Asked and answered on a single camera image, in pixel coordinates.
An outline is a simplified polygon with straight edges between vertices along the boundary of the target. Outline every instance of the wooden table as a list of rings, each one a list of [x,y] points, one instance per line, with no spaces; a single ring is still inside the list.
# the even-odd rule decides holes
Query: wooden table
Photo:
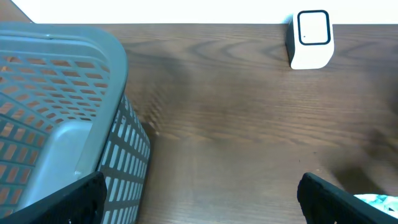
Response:
[[[398,194],[398,26],[334,26],[319,70],[290,69],[285,25],[100,27],[160,133],[140,223],[304,223],[305,172]]]

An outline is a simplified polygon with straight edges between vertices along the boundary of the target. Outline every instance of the white cube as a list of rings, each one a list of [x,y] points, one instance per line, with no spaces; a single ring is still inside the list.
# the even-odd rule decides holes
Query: white cube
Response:
[[[286,33],[286,47],[293,69],[324,67],[335,50],[329,14],[325,10],[293,13]]]

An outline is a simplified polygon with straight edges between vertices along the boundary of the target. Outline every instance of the crumpled cloth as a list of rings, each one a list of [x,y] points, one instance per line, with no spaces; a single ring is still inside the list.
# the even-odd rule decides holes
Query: crumpled cloth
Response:
[[[378,210],[387,213],[394,218],[398,218],[398,197],[376,194],[363,194],[354,196],[372,205]]]

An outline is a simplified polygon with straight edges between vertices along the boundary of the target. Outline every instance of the black square outline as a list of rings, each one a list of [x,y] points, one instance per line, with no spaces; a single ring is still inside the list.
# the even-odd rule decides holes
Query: black square outline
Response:
[[[302,42],[301,40],[301,28],[300,28],[300,15],[303,13],[309,13],[309,12],[322,12],[326,15],[326,27],[328,28],[328,40],[326,42],[321,42],[321,43],[309,43],[306,44]],[[325,10],[309,10],[309,11],[301,11],[297,15],[297,24],[298,24],[298,40],[302,45],[326,45],[329,44],[330,42],[330,23],[329,23],[329,13],[326,12]]]

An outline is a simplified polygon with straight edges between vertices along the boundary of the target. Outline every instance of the white wall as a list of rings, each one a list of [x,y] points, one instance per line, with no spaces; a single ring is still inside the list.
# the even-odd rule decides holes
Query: white wall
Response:
[[[326,9],[334,24],[398,24],[398,3],[378,0],[12,0],[36,23],[287,22],[295,10]]]

